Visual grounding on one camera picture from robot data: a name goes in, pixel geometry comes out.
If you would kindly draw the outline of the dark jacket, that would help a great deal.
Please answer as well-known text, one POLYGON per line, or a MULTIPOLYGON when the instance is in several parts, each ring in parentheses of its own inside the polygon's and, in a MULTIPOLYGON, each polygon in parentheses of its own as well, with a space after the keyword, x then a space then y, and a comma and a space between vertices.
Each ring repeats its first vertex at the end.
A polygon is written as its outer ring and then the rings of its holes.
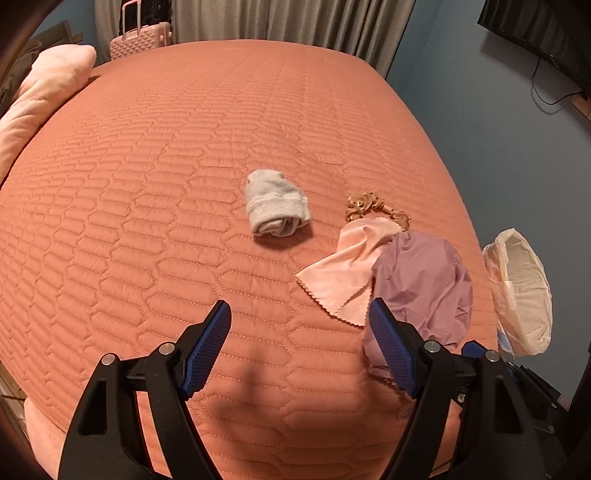
POLYGON ((30 40, 19 54, 14 65, 1 85, 0 117, 2 117, 13 103, 13 98, 22 82, 31 71, 32 65, 38 58, 42 43, 30 40))

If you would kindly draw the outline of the purple cloth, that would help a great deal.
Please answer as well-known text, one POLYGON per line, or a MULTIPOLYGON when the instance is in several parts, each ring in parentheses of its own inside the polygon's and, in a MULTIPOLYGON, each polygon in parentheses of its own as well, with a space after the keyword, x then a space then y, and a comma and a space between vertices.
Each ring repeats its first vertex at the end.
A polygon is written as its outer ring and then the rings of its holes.
POLYGON ((370 300, 381 298, 394 317, 412 324, 424 340, 455 349, 468 333, 473 287, 457 250, 445 239, 419 231, 366 234, 365 254, 372 261, 363 292, 363 354, 370 375, 393 381, 368 325, 370 300))

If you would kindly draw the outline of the orange quilted bed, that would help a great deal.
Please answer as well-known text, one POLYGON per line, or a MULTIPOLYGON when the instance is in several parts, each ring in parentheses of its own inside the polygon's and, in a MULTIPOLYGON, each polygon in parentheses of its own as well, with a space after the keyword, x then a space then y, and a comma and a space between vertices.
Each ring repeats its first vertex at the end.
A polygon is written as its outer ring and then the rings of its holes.
POLYGON ((411 401, 370 377, 363 333, 297 273, 332 254, 349 196, 380 193, 447 239, 474 288, 469 335, 496 343, 479 243, 418 120, 362 60, 310 46, 184 43, 96 68, 1 189, 1 361, 49 469, 100 358, 150 353, 232 309, 189 401, 226 479, 376 479, 411 401), (245 186, 280 171, 311 222, 252 235, 245 186))

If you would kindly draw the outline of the rolled grey sock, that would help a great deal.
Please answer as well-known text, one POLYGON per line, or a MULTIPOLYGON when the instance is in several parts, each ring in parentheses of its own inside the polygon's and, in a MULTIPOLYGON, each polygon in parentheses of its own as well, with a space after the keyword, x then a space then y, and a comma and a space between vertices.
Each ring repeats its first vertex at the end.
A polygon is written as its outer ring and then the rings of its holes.
POLYGON ((254 170, 245 186, 245 209, 252 235, 287 237, 311 222, 308 197, 280 171, 254 170))

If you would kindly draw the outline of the pink pinked-edge cloth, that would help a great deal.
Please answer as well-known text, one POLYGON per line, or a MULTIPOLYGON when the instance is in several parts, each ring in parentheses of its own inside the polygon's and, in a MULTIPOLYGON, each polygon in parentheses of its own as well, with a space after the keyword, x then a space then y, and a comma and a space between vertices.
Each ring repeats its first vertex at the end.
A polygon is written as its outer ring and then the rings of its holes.
POLYGON ((297 273, 297 281, 332 317, 356 327, 366 324, 373 266, 394 236, 403 232, 386 218, 346 224, 337 251, 297 273))

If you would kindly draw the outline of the wall mounted black television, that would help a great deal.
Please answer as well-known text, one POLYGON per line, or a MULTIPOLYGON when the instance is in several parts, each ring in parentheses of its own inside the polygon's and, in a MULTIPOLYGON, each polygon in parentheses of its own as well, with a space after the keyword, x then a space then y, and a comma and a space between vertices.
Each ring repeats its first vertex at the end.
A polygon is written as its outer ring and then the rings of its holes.
POLYGON ((590 0, 486 0, 478 24, 590 91, 590 0))

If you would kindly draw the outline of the grey pleated curtain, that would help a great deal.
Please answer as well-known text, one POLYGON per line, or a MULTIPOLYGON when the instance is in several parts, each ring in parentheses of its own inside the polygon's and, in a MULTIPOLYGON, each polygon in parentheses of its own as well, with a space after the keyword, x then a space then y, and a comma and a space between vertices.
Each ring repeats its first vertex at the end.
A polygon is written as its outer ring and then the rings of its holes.
POLYGON ((341 51, 386 76, 413 1, 172 1, 174 43, 259 39, 341 51))

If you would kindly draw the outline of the pink hard suitcase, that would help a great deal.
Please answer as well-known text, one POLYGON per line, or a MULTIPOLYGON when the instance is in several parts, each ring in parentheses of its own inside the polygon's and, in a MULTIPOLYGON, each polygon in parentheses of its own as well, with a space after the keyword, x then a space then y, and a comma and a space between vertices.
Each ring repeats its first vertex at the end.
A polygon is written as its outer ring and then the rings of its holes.
POLYGON ((170 23, 141 25, 140 5, 141 0, 121 2, 120 36, 110 41, 111 60, 172 44, 170 23))

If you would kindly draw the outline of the gold hair scrunchie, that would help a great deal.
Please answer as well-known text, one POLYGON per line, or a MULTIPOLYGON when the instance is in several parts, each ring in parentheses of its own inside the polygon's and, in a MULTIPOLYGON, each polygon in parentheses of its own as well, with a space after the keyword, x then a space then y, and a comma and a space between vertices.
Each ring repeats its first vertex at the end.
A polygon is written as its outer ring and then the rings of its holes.
POLYGON ((405 211, 389 206, 386 200, 377 192, 370 191, 349 196, 346 221, 352 222, 371 213, 386 215, 394 223, 397 223, 403 231, 408 231, 410 228, 412 217, 405 211))

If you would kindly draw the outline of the black suitcase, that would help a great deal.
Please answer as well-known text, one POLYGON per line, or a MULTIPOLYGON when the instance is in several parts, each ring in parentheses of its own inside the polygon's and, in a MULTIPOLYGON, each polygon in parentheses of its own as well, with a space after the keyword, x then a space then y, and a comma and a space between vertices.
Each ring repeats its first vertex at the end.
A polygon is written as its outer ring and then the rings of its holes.
POLYGON ((172 2, 170 0, 142 0, 140 5, 141 25, 171 23, 172 2))

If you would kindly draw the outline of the beige wall socket panel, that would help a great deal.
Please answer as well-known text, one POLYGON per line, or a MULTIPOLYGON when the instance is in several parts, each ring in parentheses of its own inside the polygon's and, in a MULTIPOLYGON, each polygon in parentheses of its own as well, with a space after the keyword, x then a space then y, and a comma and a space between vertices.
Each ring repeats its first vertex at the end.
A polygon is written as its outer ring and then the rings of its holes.
POLYGON ((591 121, 591 98, 581 94, 575 95, 571 104, 582 114, 588 121, 591 121))

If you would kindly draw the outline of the pink pillow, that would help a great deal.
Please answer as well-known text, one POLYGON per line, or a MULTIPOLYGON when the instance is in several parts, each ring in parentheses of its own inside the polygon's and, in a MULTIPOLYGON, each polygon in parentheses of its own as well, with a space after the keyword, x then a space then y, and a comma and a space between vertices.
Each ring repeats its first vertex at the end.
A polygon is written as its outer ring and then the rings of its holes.
POLYGON ((41 125, 87 85, 95 61, 91 45, 62 44, 39 54, 1 117, 2 178, 41 125))

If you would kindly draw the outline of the white lined trash bin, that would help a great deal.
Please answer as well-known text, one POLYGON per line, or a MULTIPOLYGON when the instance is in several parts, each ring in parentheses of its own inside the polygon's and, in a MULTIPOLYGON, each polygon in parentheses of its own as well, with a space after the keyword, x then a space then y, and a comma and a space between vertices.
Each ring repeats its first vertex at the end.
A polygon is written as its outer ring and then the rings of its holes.
POLYGON ((542 261, 514 228, 499 233, 482 256, 501 351, 512 358, 544 353, 552 337, 553 305, 542 261))

